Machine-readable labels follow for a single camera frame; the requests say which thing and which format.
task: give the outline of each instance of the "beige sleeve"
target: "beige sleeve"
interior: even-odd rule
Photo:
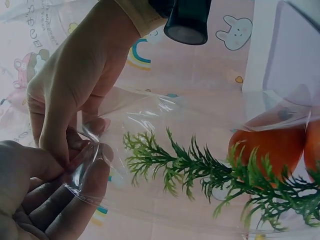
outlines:
[[[164,25],[167,19],[162,18],[150,6],[148,0],[114,0],[129,16],[141,37]]]

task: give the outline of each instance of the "orange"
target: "orange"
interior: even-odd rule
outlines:
[[[316,108],[311,110],[311,119],[316,116]],[[311,120],[306,128],[306,143],[304,146],[304,164],[306,169],[317,171],[317,161],[320,161],[320,119]]]
[[[274,111],[273,109],[270,112],[265,112],[250,120],[247,122],[246,126],[257,127],[276,124],[283,121],[280,117],[279,112]],[[249,132],[237,130],[229,141],[229,154],[231,154],[232,146],[237,143],[235,161],[244,147],[241,162],[244,166],[247,166],[251,152],[255,148],[258,148],[256,152],[256,161],[262,174],[264,176],[267,175],[262,166],[261,159],[269,154],[269,163],[272,166],[272,172],[281,180],[284,166],[288,167],[288,175],[290,176],[298,165],[306,143],[306,128],[305,125],[302,124],[289,128],[264,131]]]

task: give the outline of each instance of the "plastic sheet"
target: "plastic sheet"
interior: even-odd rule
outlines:
[[[0,137],[32,146],[26,86],[96,1],[7,2],[0,12]],[[220,16],[225,28],[210,20],[211,43],[203,47],[163,40],[161,28],[132,47],[117,86],[99,109],[99,116],[110,120],[109,128],[94,135],[79,113],[77,130],[91,144],[78,156],[83,161],[76,171],[66,173],[65,185],[91,204],[176,228],[244,238],[313,236],[320,178],[310,177],[305,165],[316,165],[318,139],[310,135],[319,121],[317,91],[301,84],[281,97],[271,89],[242,92],[248,39],[235,50],[228,33],[241,16],[250,21],[254,3],[223,2],[212,4],[213,12],[217,6],[220,11],[211,16]],[[232,17],[231,10],[225,11],[229,8],[243,11]],[[139,53],[149,57],[137,61],[138,46],[146,42],[154,45],[139,48]],[[145,89],[147,79],[152,84]],[[242,161],[235,160],[239,146],[245,146]],[[250,157],[255,148],[256,159]],[[271,170],[262,164],[266,156]],[[83,179],[97,161],[111,166],[107,193],[84,195]],[[285,165],[288,179],[279,181]],[[135,173],[139,184],[132,182]],[[243,212],[248,201],[253,204]],[[265,230],[262,222],[273,230]]]

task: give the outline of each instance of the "black cylindrical object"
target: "black cylindrical object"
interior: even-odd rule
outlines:
[[[187,45],[203,45],[208,41],[207,22],[211,0],[149,0],[162,16],[171,14],[164,27],[170,39]]]

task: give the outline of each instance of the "hand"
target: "hand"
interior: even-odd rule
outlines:
[[[108,127],[98,118],[98,108],[139,37],[117,3],[100,0],[28,84],[34,140],[63,167],[70,158],[66,129],[75,127],[78,111],[85,124],[95,125],[95,134]]]
[[[96,207],[74,197],[62,185],[63,178],[58,176],[63,169],[52,155],[40,148],[2,141],[0,156],[1,239],[78,239]],[[95,199],[104,197],[109,171],[106,162],[95,161],[83,179],[82,193]]]

